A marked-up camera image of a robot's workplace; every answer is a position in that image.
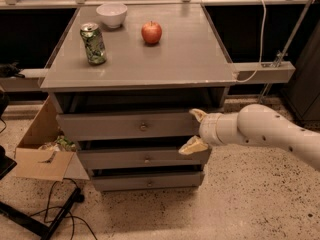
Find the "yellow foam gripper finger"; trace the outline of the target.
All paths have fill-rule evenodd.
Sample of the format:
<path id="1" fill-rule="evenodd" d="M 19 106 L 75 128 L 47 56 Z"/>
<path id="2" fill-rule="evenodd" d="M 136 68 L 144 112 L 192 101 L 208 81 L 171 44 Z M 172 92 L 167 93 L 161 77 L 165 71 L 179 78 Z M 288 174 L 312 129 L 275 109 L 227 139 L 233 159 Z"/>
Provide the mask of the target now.
<path id="1" fill-rule="evenodd" d="M 203 119 L 207 116 L 207 113 L 200 109 L 190 109 L 189 113 L 193 115 L 199 123 L 201 123 Z"/>
<path id="2" fill-rule="evenodd" d="M 181 155 L 191 155 L 196 152 L 202 152 L 208 149 L 208 144 L 205 143 L 200 137 L 191 137 L 180 149 Z"/>

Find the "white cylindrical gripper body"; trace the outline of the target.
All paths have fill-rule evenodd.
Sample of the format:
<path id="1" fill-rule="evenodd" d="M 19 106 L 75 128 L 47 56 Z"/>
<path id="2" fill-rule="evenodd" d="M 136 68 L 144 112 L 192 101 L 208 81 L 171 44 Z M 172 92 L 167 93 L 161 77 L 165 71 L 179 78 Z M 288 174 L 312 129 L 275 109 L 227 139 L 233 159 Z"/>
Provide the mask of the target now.
<path id="1" fill-rule="evenodd" d="M 244 135 L 238 130 L 237 113 L 202 113 L 198 117 L 199 136 L 209 147 L 243 144 Z"/>

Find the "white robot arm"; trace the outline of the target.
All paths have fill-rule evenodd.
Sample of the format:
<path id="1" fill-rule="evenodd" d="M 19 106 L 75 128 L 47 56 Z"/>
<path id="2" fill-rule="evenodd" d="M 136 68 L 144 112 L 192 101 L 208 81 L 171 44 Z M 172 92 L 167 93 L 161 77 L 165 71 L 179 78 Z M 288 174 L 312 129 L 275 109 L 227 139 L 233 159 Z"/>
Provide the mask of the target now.
<path id="1" fill-rule="evenodd" d="M 200 109 L 191 109 L 189 113 L 200 125 L 198 134 L 179 149 L 182 155 L 228 144 L 271 146 L 320 170 L 320 134 L 295 125 L 267 106 L 251 104 L 230 114 Z"/>

